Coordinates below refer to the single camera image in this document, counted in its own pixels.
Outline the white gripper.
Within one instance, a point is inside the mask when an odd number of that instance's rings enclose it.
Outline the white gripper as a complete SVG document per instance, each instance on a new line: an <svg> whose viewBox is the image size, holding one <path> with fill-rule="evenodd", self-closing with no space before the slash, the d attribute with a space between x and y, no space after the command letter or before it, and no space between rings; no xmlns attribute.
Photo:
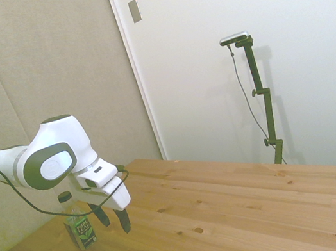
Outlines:
<svg viewBox="0 0 336 251"><path fill-rule="evenodd" d="M75 199L88 203L90 210L105 227L110 225L110 219L99 205L114 209L123 231L126 234L130 232L131 223L125 208L131 202L131 197L120 177L114 176L101 188L84 188L76 178L69 175L69 184Z"/></svg>

